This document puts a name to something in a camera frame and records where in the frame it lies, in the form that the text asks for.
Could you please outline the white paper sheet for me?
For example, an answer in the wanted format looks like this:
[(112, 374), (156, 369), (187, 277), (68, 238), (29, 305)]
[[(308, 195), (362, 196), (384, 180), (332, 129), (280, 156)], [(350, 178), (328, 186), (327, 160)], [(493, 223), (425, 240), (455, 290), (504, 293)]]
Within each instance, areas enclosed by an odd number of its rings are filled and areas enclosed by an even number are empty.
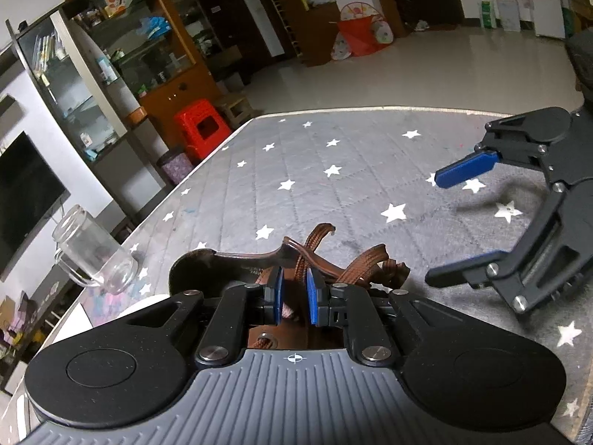
[(53, 343), (69, 339), (70, 337), (85, 333), (91, 329), (92, 323), (83, 306), (78, 303), (75, 306), (72, 306), (72, 308), (60, 319), (58, 324), (54, 326), (54, 329), (51, 330), (42, 347), (45, 349)]

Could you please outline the glass door display cabinet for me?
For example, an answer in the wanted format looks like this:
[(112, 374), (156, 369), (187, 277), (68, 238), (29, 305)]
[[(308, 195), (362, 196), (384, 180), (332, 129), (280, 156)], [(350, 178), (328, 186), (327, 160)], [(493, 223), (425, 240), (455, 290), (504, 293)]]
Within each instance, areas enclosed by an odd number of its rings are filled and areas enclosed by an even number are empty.
[(110, 94), (123, 84), (105, 58), (80, 41), (60, 7), (28, 24), (5, 22), (25, 70), (86, 167), (115, 198), (170, 189)]

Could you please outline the small wooden stool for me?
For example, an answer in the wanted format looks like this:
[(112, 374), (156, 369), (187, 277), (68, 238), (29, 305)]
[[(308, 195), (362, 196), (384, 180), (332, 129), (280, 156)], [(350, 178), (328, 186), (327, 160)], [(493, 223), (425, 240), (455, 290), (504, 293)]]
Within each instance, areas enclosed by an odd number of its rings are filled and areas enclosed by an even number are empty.
[(261, 112), (253, 109), (247, 97), (241, 93), (223, 95), (214, 102), (214, 106), (234, 131), (250, 119), (261, 115)]

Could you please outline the brown leather shoe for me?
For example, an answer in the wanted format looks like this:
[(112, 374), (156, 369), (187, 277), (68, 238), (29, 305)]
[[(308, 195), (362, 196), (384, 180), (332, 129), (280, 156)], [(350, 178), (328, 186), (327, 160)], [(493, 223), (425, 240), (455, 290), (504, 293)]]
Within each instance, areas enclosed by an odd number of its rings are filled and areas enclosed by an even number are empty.
[[(257, 283), (251, 276), (251, 266), (257, 263), (260, 255), (222, 253), (209, 248), (192, 250), (178, 258), (170, 269), (169, 292), (178, 294), (198, 290), (205, 299), (214, 300), (221, 299), (229, 289), (249, 289), (252, 292), (249, 301), (258, 307), (252, 313), (249, 332), (257, 326), (274, 326), (267, 321), (262, 308), (264, 283)], [(250, 349), (248, 335), (246, 347)]]

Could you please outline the brown wooden cabinet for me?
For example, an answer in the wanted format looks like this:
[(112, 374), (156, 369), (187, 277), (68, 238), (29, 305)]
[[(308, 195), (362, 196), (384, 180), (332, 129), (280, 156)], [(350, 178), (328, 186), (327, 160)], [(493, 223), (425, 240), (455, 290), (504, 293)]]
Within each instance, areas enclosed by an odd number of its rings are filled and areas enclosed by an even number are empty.
[(175, 115), (216, 85), (173, 0), (64, 0), (65, 15), (110, 57), (165, 144), (181, 146)]

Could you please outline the brown shoelace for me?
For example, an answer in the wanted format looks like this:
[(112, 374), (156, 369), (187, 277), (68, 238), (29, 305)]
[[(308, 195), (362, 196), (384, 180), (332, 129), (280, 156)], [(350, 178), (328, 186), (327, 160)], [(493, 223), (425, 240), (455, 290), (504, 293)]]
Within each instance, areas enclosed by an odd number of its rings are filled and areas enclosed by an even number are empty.
[(284, 303), (281, 323), (257, 326), (249, 332), (248, 346), (260, 350), (319, 350), (343, 346), (343, 332), (336, 327), (314, 326), (309, 321), (309, 302), (305, 278), (310, 271), (319, 272), (327, 285), (354, 284), (367, 290), (401, 287), (410, 268), (389, 256), (384, 244), (355, 249), (344, 256), (330, 253), (325, 242), (336, 232), (331, 223), (319, 223), (304, 241), (284, 237), (277, 250), (260, 255), (251, 266), (257, 283), (267, 283), (272, 273), (284, 273)]

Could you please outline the red plastic stool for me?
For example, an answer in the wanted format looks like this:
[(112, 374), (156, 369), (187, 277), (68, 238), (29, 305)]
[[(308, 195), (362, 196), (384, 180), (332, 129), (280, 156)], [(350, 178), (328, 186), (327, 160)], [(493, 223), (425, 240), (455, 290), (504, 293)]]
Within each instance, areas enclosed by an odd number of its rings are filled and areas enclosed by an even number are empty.
[(206, 159), (231, 135), (228, 124), (207, 99), (194, 100), (174, 119), (185, 143), (185, 153), (193, 164)]

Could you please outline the purple patterned waste bin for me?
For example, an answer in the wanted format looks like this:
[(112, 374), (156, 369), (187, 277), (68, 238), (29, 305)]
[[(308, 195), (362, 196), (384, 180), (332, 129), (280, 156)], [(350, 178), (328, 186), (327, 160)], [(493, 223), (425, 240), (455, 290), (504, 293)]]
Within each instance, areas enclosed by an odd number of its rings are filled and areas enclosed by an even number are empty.
[(174, 185), (180, 184), (194, 169), (182, 148), (169, 150), (157, 161), (157, 165)]

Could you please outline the clear glass jar mug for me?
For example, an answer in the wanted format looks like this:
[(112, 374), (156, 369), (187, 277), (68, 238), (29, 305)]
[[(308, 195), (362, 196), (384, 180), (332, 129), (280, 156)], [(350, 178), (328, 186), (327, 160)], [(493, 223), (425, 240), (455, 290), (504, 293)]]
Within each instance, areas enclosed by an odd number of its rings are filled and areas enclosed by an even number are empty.
[(82, 208), (74, 205), (56, 225), (55, 263), (78, 285), (121, 293), (137, 276), (133, 254)]

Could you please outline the black flat television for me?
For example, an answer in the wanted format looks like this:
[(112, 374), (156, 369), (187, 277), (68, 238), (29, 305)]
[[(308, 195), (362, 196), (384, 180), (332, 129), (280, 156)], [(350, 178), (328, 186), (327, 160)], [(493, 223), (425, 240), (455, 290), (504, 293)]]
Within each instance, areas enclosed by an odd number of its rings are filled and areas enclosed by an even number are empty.
[(1, 154), (1, 277), (6, 278), (68, 193), (27, 133)]

